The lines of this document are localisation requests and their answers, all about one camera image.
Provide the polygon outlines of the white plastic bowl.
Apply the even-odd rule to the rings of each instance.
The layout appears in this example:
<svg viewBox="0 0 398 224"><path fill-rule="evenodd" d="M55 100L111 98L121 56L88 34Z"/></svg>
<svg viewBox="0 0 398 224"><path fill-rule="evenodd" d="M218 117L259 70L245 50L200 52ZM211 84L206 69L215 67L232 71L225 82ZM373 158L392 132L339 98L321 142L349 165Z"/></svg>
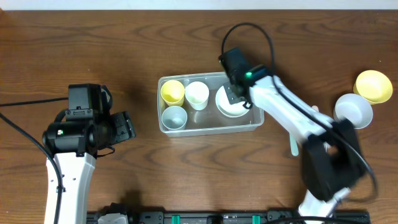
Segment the white plastic bowl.
<svg viewBox="0 0 398 224"><path fill-rule="evenodd" d="M238 118L244 116L246 113L249 112L249 109L243 107L243 101L235 104L230 104L225 88L223 86L221 86L216 92L215 102L219 111L229 118Z"/></svg>

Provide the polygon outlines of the white plastic cup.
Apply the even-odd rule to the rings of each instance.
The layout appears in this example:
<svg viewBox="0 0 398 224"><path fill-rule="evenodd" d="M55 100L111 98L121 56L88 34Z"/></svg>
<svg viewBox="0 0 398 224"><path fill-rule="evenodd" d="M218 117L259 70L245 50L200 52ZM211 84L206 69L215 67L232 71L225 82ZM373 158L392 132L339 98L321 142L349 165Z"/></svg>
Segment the white plastic cup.
<svg viewBox="0 0 398 224"><path fill-rule="evenodd" d="M185 88L185 97L190 106L201 111L206 108L210 90L203 82L192 82Z"/></svg>

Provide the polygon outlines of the grey-blue plastic cup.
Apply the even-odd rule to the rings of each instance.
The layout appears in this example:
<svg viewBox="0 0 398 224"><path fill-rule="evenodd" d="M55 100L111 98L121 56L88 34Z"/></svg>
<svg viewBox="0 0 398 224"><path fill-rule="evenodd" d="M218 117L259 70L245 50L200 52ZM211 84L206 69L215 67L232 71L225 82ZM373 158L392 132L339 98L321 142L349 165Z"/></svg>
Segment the grey-blue plastic cup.
<svg viewBox="0 0 398 224"><path fill-rule="evenodd" d="M185 129L187 120L187 112L180 106L169 106L161 116L162 124L170 131Z"/></svg>

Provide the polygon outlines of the yellow plastic cup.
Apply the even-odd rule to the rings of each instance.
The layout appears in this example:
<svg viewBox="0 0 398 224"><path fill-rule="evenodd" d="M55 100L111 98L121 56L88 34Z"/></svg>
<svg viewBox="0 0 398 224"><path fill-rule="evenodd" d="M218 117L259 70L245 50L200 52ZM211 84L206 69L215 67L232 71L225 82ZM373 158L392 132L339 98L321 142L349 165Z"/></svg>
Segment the yellow plastic cup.
<svg viewBox="0 0 398 224"><path fill-rule="evenodd" d="M185 99L185 87L178 80L169 80L162 85L160 94L168 106L182 106Z"/></svg>

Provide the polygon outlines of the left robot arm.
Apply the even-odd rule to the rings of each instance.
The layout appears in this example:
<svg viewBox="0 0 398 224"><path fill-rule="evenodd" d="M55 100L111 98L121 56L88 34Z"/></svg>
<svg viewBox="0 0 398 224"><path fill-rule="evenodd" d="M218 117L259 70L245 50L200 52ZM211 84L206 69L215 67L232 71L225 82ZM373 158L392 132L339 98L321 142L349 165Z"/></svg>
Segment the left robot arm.
<svg viewBox="0 0 398 224"><path fill-rule="evenodd" d="M85 223L90 182L98 151L136 137L127 111L93 118L67 118L63 110L43 133L45 148L52 153L47 159L48 193L45 223Z"/></svg>

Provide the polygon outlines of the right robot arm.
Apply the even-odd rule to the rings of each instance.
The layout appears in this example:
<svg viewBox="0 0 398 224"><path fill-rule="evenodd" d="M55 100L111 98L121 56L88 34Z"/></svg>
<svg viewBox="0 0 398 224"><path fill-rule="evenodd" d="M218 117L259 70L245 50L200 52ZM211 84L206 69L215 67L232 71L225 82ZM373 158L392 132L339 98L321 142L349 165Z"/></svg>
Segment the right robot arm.
<svg viewBox="0 0 398 224"><path fill-rule="evenodd" d="M257 106L292 134L302 148L302 180L307 193L298 208L305 223L325 223L365 173L364 159L351 121L334 121L294 95L263 65L224 65L235 98Z"/></svg>

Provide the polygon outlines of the pink plastic fork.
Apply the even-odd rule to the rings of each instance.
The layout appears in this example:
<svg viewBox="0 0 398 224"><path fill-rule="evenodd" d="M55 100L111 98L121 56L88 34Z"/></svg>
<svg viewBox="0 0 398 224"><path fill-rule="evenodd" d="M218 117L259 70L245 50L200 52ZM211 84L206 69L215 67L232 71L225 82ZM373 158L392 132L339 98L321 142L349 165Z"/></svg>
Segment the pink plastic fork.
<svg viewBox="0 0 398 224"><path fill-rule="evenodd" d="M319 108L318 108L318 106L316 106L316 105L313 105L313 106L312 106L312 108L313 108L315 111L319 112Z"/></svg>

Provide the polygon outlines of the mint green plastic spoon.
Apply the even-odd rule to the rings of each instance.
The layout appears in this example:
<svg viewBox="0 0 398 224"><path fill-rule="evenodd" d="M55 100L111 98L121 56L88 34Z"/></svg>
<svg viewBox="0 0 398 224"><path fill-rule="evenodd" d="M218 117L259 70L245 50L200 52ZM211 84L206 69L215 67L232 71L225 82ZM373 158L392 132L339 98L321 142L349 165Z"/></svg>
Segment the mint green plastic spoon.
<svg viewBox="0 0 398 224"><path fill-rule="evenodd" d="M289 141L290 141L291 154L293 156L298 156L299 155L299 147L298 147L296 139L294 138L294 136L292 134L289 134Z"/></svg>

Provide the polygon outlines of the grey-blue plastic bowl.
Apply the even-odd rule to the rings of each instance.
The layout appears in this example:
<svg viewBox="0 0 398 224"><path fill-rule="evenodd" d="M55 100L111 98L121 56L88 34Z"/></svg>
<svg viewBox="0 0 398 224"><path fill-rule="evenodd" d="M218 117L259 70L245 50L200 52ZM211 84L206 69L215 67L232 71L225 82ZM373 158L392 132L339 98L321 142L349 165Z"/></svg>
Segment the grey-blue plastic bowl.
<svg viewBox="0 0 398 224"><path fill-rule="evenodd" d="M355 129L363 129L373 120L373 109L362 96L348 93L337 99L333 117L336 121L348 119Z"/></svg>

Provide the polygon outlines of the yellow plastic bowl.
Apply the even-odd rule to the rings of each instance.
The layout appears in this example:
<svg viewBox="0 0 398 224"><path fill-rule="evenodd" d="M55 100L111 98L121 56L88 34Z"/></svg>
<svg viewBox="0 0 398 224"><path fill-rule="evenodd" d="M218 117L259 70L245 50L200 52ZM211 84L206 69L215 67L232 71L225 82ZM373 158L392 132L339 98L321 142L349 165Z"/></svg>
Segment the yellow plastic bowl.
<svg viewBox="0 0 398 224"><path fill-rule="evenodd" d="M376 70L366 70L357 76L353 91L371 105L375 105L388 101L392 96L393 87L385 74Z"/></svg>

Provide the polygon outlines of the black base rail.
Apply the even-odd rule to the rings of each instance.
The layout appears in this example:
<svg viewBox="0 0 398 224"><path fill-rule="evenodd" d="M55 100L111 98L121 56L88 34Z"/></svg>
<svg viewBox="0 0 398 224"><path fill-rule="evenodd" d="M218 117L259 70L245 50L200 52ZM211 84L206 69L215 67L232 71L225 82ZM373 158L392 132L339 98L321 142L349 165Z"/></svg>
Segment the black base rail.
<svg viewBox="0 0 398 224"><path fill-rule="evenodd" d="M321 220L308 220L296 210L276 209L263 212L166 212L133 211L123 204L112 203L100 212L88 213L86 224L126 223L126 224L306 224L321 223Z"/></svg>

